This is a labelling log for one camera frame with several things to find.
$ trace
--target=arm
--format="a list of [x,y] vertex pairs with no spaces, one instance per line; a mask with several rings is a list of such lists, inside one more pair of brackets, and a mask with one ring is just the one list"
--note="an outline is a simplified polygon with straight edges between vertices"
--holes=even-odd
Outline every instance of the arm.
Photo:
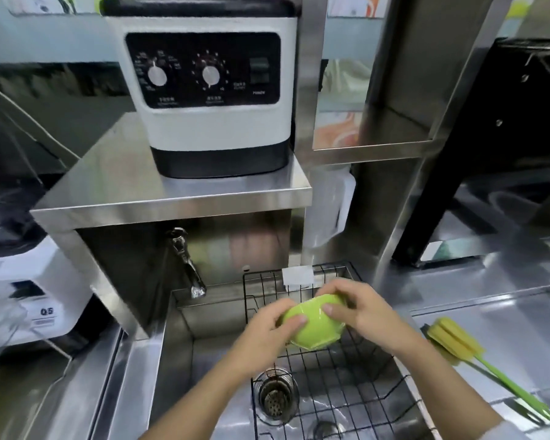
[[336,279],[320,289],[342,293],[354,309],[324,304],[322,310],[395,355],[410,371],[436,428],[445,440],[478,440],[503,419],[421,334],[370,286]]
[[273,364],[287,341],[306,323],[307,318],[298,315],[275,327],[279,317],[294,305],[287,298],[259,310],[227,355],[141,440],[209,439],[236,390]]

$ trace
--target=black control panel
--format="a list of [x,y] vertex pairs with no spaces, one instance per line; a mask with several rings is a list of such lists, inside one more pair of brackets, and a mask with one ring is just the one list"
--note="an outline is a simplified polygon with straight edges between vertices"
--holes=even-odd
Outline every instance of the black control panel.
[[126,44],[151,108],[279,101],[281,39],[276,33],[130,33]]

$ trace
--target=white machine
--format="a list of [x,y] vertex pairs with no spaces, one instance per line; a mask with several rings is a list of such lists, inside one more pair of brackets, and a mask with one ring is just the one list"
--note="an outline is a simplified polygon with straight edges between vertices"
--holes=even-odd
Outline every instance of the white machine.
[[24,320],[6,345],[66,335],[92,295],[49,236],[29,251],[1,257],[0,302],[9,300],[24,309]]
[[289,0],[102,0],[159,172],[288,162],[297,10]]

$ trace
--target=green bowl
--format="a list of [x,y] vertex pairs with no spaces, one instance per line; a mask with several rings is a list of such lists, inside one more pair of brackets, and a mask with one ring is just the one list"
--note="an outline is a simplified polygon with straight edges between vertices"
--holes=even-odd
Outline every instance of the green bowl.
[[326,303],[346,305],[345,300],[339,295],[320,295],[292,307],[283,314],[282,323],[295,315],[304,314],[308,317],[306,325],[291,339],[293,344],[303,349],[315,350],[340,339],[344,323],[333,320],[322,311],[322,304]]

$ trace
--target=black wire rack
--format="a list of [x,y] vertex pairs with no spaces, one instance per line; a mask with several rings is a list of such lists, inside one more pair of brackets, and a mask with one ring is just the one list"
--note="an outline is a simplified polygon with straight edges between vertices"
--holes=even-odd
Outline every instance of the black wire rack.
[[[280,270],[245,274],[247,323],[279,298],[303,302],[335,277],[360,280],[349,263],[314,266],[314,276],[309,287],[289,288]],[[256,439],[433,439],[406,377],[391,355],[350,329],[319,350],[288,345],[268,373],[251,381]],[[262,386],[273,379],[285,383],[294,400],[279,419],[265,414],[260,401]],[[322,426],[332,429],[319,432]]]

